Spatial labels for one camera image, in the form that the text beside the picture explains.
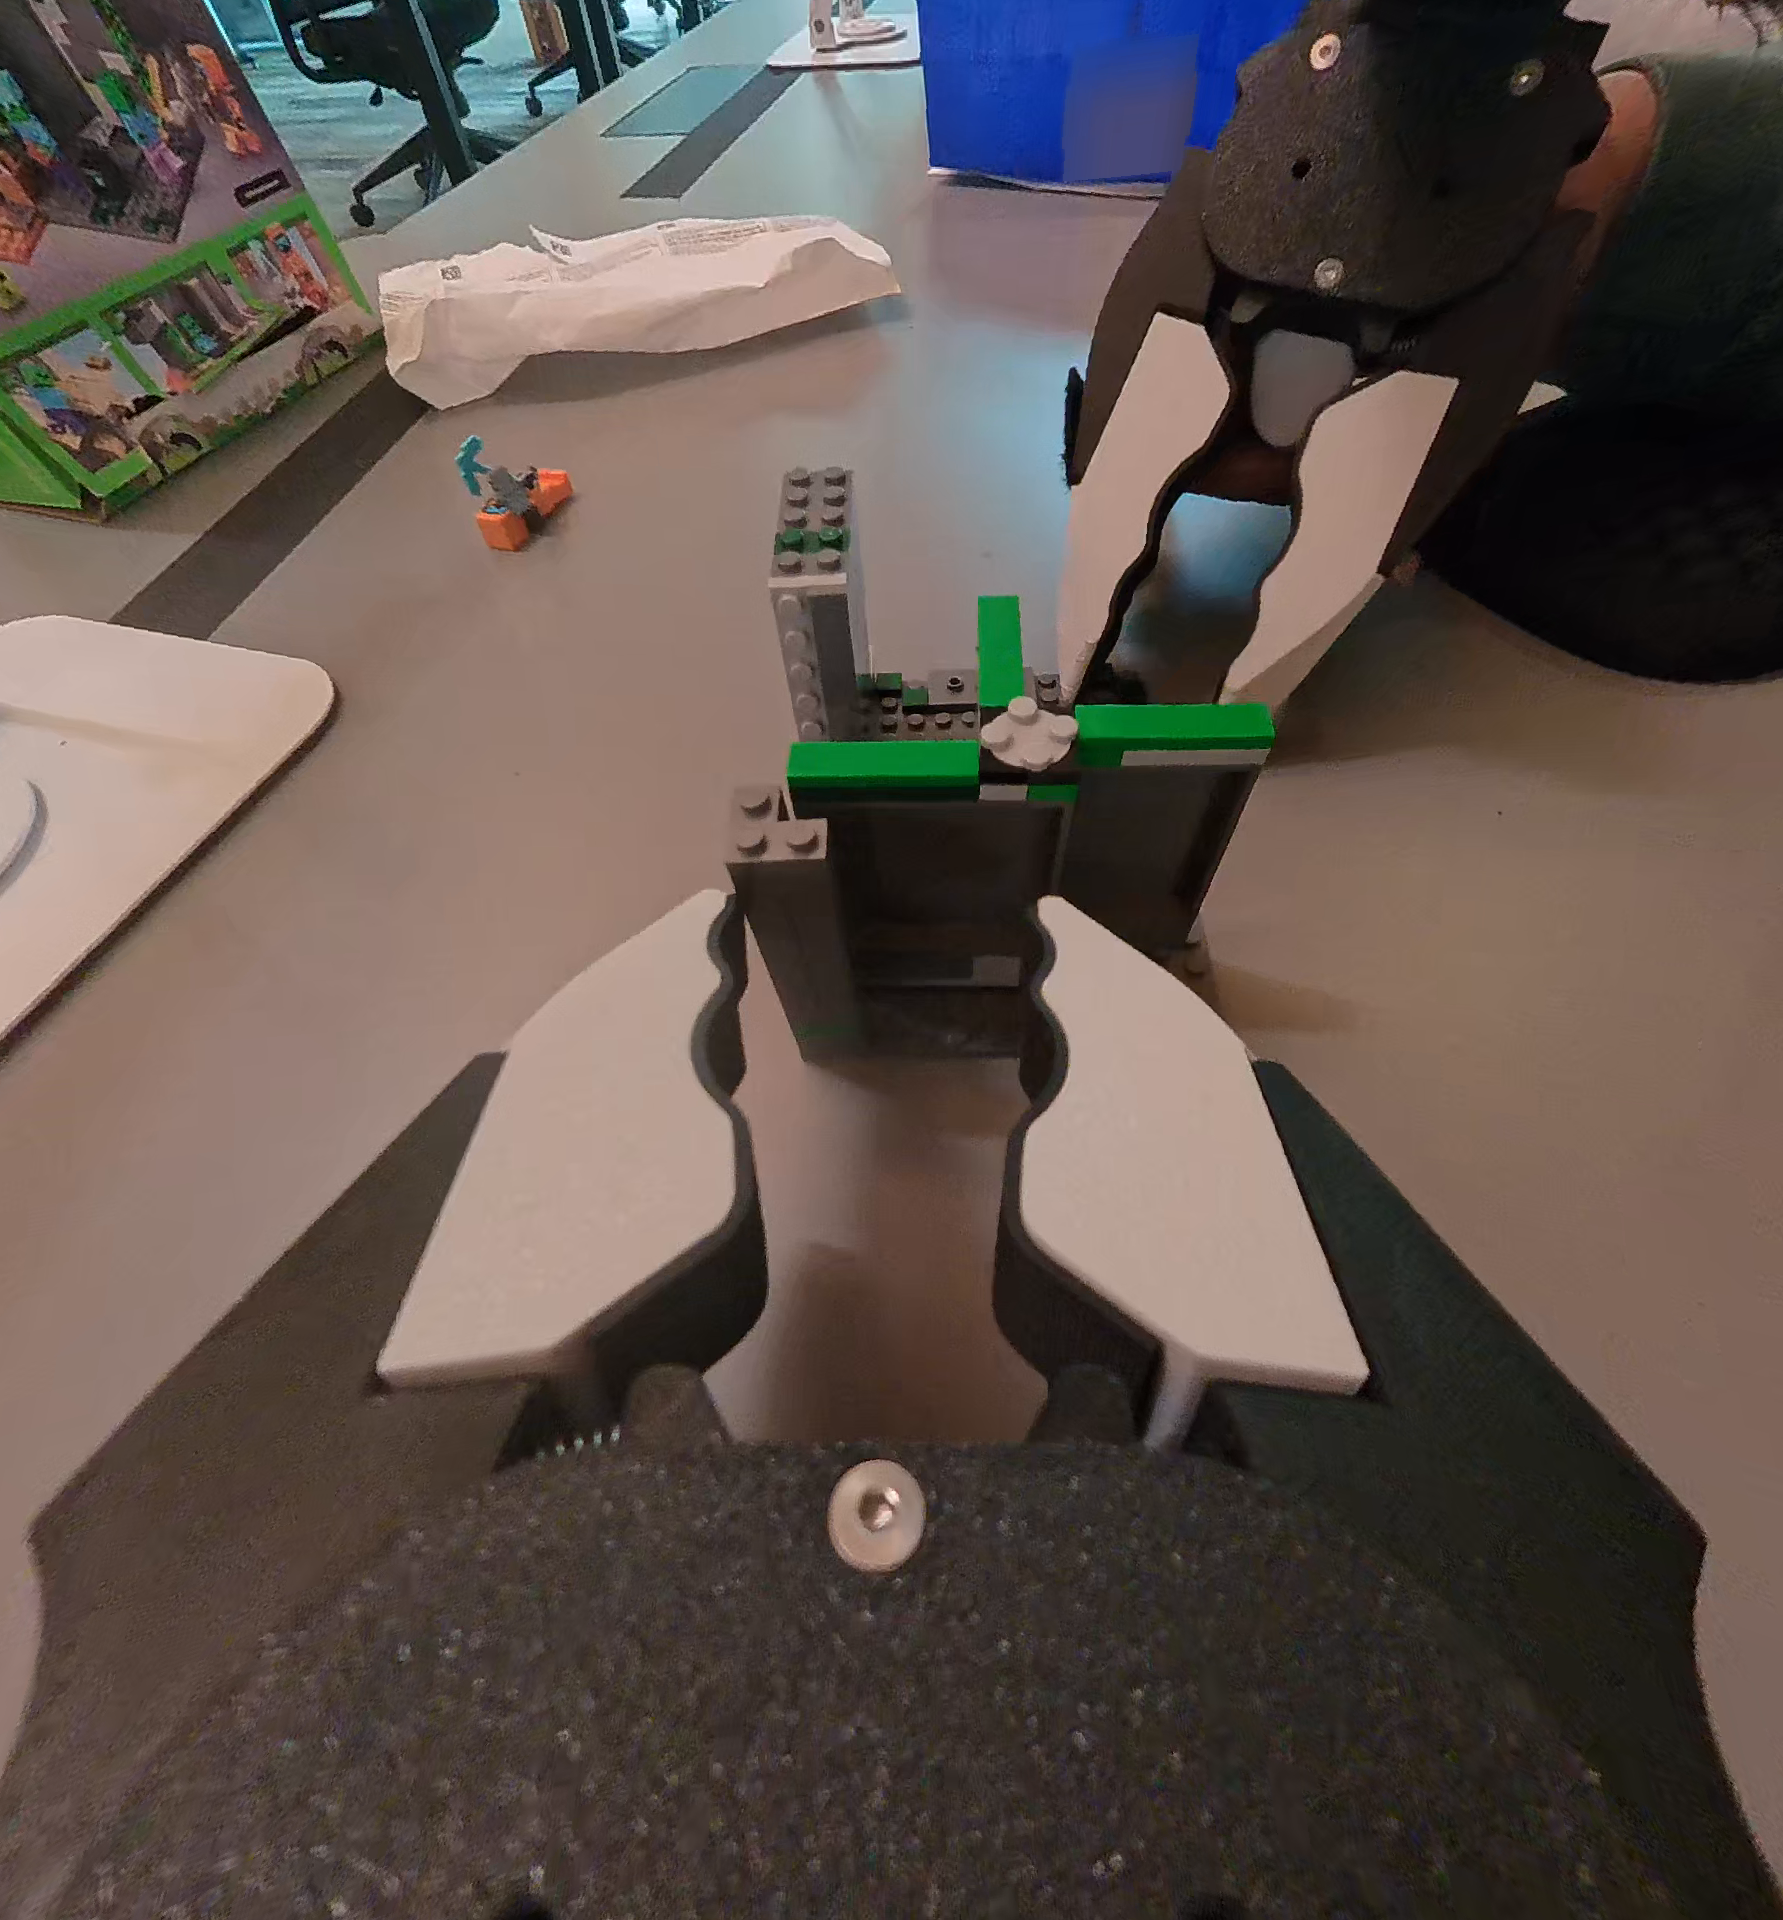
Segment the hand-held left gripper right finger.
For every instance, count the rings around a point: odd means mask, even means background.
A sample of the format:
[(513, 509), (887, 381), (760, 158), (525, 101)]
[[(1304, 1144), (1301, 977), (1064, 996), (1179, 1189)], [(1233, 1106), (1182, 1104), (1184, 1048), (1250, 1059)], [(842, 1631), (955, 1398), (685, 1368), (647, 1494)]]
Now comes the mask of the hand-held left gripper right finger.
[(1370, 1358), (1247, 1045), (1069, 899), (1029, 927), (1003, 1335), (1047, 1381), (1115, 1374), (1149, 1450), (1181, 1445), (1214, 1386), (1360, 1394)]

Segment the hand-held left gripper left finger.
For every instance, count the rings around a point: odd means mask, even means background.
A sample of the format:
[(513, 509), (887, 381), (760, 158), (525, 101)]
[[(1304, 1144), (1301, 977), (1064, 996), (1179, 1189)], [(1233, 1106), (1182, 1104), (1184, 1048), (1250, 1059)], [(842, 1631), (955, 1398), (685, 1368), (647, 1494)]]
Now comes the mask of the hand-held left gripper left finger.
[(742, 916), (704, 888), (518, 1027), (375, 1353), (391, 1389), (551, 1382), (614, 1410), (706, 1372), (765, 1304)]

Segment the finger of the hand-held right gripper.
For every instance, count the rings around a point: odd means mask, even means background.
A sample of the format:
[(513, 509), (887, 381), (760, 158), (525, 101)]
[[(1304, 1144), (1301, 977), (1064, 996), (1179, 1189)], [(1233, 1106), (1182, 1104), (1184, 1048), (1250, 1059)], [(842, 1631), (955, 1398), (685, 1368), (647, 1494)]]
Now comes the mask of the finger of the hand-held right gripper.
[(1386, 372), (1313, 417), (1294, 461), (1292, 532), (1257, 587), (1221, 702), (1282, 707), (1384, 579), (1386, 547), (1459, 382)]
[(1055, 674), (1089, 697), (1129, 594), (1149, 574), (1169, 506), (1229, 410), (1233, 381), (1205, 316), (1101, 318), (1071, 436), (1071, 485), (1055, 586)]

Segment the light grey round brick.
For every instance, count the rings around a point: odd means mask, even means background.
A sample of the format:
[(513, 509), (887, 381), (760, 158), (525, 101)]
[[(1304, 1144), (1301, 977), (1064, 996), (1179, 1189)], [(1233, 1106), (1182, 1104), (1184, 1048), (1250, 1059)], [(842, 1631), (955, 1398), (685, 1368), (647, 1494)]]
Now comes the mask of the light grey round brick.
[(1045, 774), (1076, 751), (1078, 721), (1069, 709), (1043, 707), (1015, 695), (984, 721), (979, 744), (995, 765), (1021, 777)]

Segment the grey and green brick build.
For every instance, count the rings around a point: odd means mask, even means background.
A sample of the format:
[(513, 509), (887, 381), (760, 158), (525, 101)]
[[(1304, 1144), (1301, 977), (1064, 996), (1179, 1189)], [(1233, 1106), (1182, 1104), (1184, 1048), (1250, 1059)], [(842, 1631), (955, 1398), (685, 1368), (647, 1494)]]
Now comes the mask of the grey and green brick build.
[[(1196, 942), (1269, 709), (1069, 701), (1026, 669), (1014, 594), (977, 598), (969, 662), (876, 666), (848, 467), (782, 469), (768, 598), (793, 742), (779, 782), (735, 793), (727, 864), (805, 1062), (1015, 1054), (1045, 897), (1162, 963)], [(1031, 777), (979, 744), (1021, 694), (1078, 721)]]

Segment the person's right forearm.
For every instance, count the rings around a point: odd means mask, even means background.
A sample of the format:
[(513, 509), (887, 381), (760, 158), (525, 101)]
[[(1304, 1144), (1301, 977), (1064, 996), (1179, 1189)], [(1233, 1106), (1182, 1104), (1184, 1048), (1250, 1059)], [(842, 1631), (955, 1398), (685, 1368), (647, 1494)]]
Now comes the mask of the person's right forearm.
[(1783, 424), (1783, 33), (1602, 69), (1617, 154), (1541, 377)]

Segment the blue box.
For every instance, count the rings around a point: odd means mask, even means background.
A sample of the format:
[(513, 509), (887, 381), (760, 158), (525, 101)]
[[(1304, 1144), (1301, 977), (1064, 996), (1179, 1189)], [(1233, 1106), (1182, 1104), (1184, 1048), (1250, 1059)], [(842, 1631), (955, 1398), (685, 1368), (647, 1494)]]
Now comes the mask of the blue box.
[(1297, 1), (920, 1), (927, 165), (1144, 189), (1210, 149)]

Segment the small white stand base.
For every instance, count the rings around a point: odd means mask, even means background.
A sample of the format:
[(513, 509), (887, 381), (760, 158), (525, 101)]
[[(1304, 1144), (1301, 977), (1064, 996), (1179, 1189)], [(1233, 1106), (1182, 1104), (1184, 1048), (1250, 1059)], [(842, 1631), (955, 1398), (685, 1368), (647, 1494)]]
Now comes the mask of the small white stand base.
[(920, 22), (913, 12), (866, 1), (808, 1), (805, 24), (777, 45), (770, 73), (902, 69), (922, 61)]

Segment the white paper bag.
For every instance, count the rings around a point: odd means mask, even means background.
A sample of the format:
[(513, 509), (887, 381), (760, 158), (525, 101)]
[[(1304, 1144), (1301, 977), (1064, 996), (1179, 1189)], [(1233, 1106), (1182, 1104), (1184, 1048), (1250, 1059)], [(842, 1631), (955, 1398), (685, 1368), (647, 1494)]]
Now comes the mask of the white paper bag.
[(711, 351), (899, 292), (889, 252), (833, 219), (673, 219), (388, 269), (375, 313), (398, 387), (447, 410), (525, 358)]

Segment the white tray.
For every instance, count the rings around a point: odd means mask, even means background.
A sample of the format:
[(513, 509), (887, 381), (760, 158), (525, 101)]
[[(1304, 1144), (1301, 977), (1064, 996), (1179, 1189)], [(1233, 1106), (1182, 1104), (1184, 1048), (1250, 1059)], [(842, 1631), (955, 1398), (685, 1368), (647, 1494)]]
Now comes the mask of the white tray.
[(328, 723), (306, 659), (62, 614), (0, 624), (0, 1041)]

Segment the small orange toy figure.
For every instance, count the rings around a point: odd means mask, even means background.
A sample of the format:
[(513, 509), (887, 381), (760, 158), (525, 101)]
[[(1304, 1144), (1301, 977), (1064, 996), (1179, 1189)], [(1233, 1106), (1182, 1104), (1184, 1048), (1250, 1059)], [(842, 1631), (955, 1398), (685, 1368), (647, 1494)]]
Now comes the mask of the small orange toy figure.
[(485, 459), (480, 436), (466, 436), (452, 461), (471, 495), (473, 523), (492, 551), (520, 553), (574, 499), (561, 467), (511, 469)]

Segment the black office chair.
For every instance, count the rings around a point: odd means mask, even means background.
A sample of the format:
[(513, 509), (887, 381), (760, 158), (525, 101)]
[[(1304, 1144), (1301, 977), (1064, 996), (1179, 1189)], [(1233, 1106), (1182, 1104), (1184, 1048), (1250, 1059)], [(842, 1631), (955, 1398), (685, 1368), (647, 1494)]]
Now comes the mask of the black office chair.
[[(515, 3), (424, 1), (433, 50), (448, 61), (457, 114), (478, 163), (530, 137), (530, 45)], [(389, 227), (438, 189), (424, 109), (396, 26), (381, 3), (269, 3), (280, 52), (259, 54), (252, 81), (304, 187), (341, 236)]]

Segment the green printed toy box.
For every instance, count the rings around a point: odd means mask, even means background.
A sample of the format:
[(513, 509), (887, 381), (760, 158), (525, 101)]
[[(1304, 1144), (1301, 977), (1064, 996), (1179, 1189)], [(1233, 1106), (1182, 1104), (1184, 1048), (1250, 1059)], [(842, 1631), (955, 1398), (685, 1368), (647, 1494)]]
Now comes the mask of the green printed toy box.
[(0, 1), (0, 506), (104, 518), (375, 335), (214, 3)]

